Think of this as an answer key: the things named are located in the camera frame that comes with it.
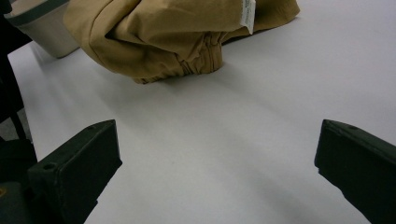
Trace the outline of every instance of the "table surface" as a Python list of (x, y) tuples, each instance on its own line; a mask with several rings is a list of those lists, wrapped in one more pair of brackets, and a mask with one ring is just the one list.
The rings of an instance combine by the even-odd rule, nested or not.
[(396, 144), (396, 2), (301, 0), (224, 66), (140, 85), (81, 49), (8, 55), (41, 160), (114, 119), (123, 165), (86, 223), (369, 223), (318, 174), (321, 122)]

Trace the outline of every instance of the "khaki pants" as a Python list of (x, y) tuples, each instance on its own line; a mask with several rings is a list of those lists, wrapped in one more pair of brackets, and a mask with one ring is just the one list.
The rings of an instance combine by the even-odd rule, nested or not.
[[(221, 43), (249, 35), (243, 0), (70, 0), (64, 24), (108, 70), (137, 83), (221, 68)], [(256, 0), (254, 31), (295, 18), (295, 0)]]

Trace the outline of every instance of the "tan fabric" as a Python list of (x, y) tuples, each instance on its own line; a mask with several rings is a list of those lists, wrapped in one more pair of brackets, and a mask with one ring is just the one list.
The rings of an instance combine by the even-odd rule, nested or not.
[[(295, 0), (256, 2), (255, 31), (300, 10)], [(242, 0), (70, 0), (64, 24), (97, 63), (148, 83), (219, 69), (221, 43), (248, 35), (241, 16)]]

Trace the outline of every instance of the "trash can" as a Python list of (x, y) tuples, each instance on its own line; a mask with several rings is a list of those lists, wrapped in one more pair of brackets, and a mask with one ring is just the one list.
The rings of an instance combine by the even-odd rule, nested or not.
[(64, 27), (68, 3), (68, 0), (14, 0), (12, 11), (4, 17), (49, 55), (62, 58), (79, 48)]

